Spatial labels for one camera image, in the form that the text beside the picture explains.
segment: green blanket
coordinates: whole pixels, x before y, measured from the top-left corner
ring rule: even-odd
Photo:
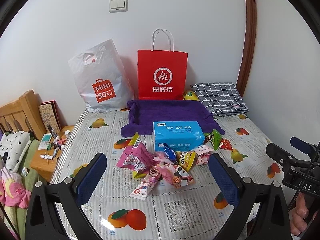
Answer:
[[[29,149],[26,151],[18,170],[18,173],[22,176],[21,172],[23,167],[27,167],[30,169],[26,177],[22,176],[22,183],[24,187],[29,191],[32,191],[34,184],[38,180],[41,180],[43,183],[47,184],[45,179],[43,179],[34,169],[30,168],[31,160],[33,158],[33,155],[36,153],[39,144],[40,142],[38,140],[33,140],[33,142],[29,146]],[[6,211],[12,224],[16,228],[18,234],[20,235],[21,240],[24,240],[27,209],[22,209],[20,207],[5,206],[4,210]]]

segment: pink snack packet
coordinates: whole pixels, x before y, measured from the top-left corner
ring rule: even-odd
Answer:
[[[196,161],[196,166],[208,164],[210,155],[211,155],[211,152],[207,152],[198,156],[198,159]]]
[[[148,152],[138,133],[136,133],[124,149],[116,166],[139,172],[148,169],[152,163],[152,154]]]
[[[173,164],[173,162],[167,158],[164,152],[155,152],[155,155],[156,157],[153,157],[154,161]]]
[[[162,178],[176,188],[195,183],[195,180],[180,165],[167,163],[157,165]]]
[[[193,151],[195,151],[196,154],[198,156],[200,156],[200,155],[202,155],[204,153],[213,151],[213,149],[211,147],[207,146],[206,144],[202,144],[202,145],[194,148]]]
[[[130,197],[138,198],[141,200],[145,200],[148,194],[151,192],[154,185],[160,179],[161,174],[159,170],[153,166],[149,174],[145,178],[142,179],[140,184],[135,188],[135,190],[129,195]]]

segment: blue tissue box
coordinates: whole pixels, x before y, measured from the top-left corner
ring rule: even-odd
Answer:
[[[177,151],[190,151],[205,139],[196,121],[153,122],[155,151],[164,151],[163,144]]]

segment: bedside table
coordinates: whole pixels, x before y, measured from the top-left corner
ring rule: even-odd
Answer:
[[[74,125],[65,126],[59,132],[59,136],[61,139],[66,138],[64,132],[66,130],[70,130],[72,132]],[[37,150],[35,155],[32,158],[30,167],[36,170],[40,176],[42,176],[47,182],[50,182],[51,177],[53,175],[54,169],[57,165],[57,158],[61,155],[62,150],[57,151],[57,155],[52,160],[46,160],[40,157],[41,154],[47,153],[47,155],[53,155],[54,148],[51,147],[51,150]]]

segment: switch plate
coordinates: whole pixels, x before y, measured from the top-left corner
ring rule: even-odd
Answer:
[[[109,12],[126,12],[128,10],[128,0],[110,0]]]

